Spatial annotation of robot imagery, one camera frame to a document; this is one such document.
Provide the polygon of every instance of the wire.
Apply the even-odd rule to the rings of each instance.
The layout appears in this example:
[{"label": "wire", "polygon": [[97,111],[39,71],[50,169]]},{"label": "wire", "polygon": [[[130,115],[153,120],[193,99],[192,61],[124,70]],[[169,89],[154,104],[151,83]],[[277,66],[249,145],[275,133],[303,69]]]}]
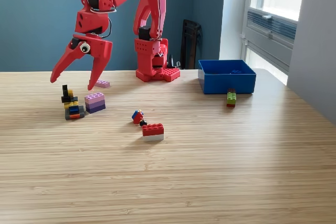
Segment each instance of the wire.
[{"label": "wire", "polygon": [[112,21],[111,21],[110,18],[109,18],[109,22],[110,22],[110,32],[109,32],[108,35],[101,37],[102,39],[105,39],[105,38],[109,37],[111,35],[111,33],[112,33]]}]

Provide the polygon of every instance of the red lego brick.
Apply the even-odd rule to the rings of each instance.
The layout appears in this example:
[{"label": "red lego brick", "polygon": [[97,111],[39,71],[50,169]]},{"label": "red lego brick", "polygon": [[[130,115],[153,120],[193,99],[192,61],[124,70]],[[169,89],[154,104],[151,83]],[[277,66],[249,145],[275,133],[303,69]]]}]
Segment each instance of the red lego brick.
[{"label": "red lego brick", "polygon": [[70,119],[80,118],[80,114],[70,115]]},{"label": "red lego brick", "polygon": [[161,134],[163,134],[163,125],[161,123],[142,126],[142,136],[155,136]]},{"label": "red lego brick", "polygon": [[143,120],[143,114],[138,112],[137,115],[133,118],[133,123],[139,124],[141,120]]},{"label": "red lego brick", "polygon": [[171,82],[181,76],[181,71],[178,68],[165,68],[163,69],[163,79]]}]

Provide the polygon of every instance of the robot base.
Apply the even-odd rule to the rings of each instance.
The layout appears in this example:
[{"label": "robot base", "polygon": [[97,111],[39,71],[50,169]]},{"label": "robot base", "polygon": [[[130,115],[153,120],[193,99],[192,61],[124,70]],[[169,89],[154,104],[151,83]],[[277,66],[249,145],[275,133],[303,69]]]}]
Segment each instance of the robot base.
[{"label": "robot base", "polygon": [[157,72],[154,76],[147,76],[143,73],[141,73],[139,70],[136,71],[136,76],[144,81],[162,81],[165,80],[167,82],[171,82],[175,80],[176,78],[181,76],[181,72],[178,68],[165,68],[161,69],[159,72]]}]

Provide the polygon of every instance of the lego brick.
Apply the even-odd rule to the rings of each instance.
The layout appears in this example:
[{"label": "lego brick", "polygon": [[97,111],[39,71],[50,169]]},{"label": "lego brick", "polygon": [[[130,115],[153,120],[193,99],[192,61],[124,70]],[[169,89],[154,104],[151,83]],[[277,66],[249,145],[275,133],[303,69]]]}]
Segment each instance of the lego brick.
[{"label": "lego brick", "polygon": [[84,118],[84,117],[85,117],[85,111],[84,111],[83,106],[79,106],[79,114],[75,114],[75,115],[70,115],[69,109],[65,110],[65,119],[66,120]]},{"label": "lego brick", "polygon": [[105,100],[105,96],[103,93],[95,93],[95,94],[89,94],[85,97],[85,103],[92,104],[95,102],[100,102],[102,100]]},{"label": "lego brick", "polygon": [[90,114],[96,113],[96,112],[104,110],[104,109],[106,109],[105,104],[101,105],[101,106],[98,106],[98,107],[95,107],[93,109],[90,109],[90,108],[86,107],[86,111],[89,112]]},{"label": "lego brick", "polygon": [[71,97],[62,97],[62,103],[71,102]]},{"label": "lego brick", "polygon": [[161,123],[142,126],[142,136],[161,135],[163,131],[163,125]]},{"label": "lego brick", "polygon": [[142,111],[138,111],[137,114],[133,117],[133,123],[139,124],[140,121],[143,120],[143,113]]},{"label": "lego brick", "polygon": [[233,70],[233,71],[231,72],[231,74],[240,74],[240,73],[242,73],[240,70]]},{"label": "lego brick", "polygon": [[227,94],[227,104],[236,104],[236,93]]},{"label": "lego brick", "polygon": [[69,94],[68,94],[68,85],[63,85],[62,86],[62,90],[63,90],[63,96],[64,97],[68,97]]},{"label": "lego brick", "polygon": [[85,107],[89,108],[89,109],[94,109],[95,107],[98,107],[98,106],[102,106],[105,104],[105,100],[101,100],[99,102],[95,102],[95,103],[85,103]]},{"label": "lego brick", "polygon": [[163,79],[171,82],[181,76],[181,71],[178,68],[165,68],[163,69]]},{"label": "lego brick", "polygon": [[100,88],[108,88],[110,86],[110,83],[108,81],[101,81],[98,80],[95,84],[96,87],[100,87]]},{"label": "lego brick", "polygon": [[76,106],[76,105],[79,105],[78,101],[76,101],[76,102],[66,102],[66,103],[64,103],[64,109],[68,109],[70,106]]},{"label": "lego brick", "polygon": [[79,114],[79,106],[78,105],[69,106],[69,113],[70,115]]},{"label": "lego brick", "polygon": [[135,118],[135,116],[138,114],[138,112],[141,112],[141,114],[143,115],[143,112],[141,110],[136,110],[135,113],[132,115],[132,119]]},{"label": "lego brick", "polygon": [[142,137],[142,140],[144,142],[162,141],[163,139],[164,139],[164,134]]},{"label": "lego brick", "polygon": [[68,95],[69,95],[70,97],[74,97],[73,94],[74,94],[73,91],[72,91],[71,89],[68,89]]}]

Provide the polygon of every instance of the blue box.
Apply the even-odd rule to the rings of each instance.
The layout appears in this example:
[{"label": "blue box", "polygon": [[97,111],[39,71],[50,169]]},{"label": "blue box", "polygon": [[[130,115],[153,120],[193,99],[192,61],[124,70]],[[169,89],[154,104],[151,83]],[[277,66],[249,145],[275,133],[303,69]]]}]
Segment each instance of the blue box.
[{"label": "blue box", "polygon": [[199,60],[198,80],[205,94],[237,94],[254,92],[257,74],[243,60]]}]

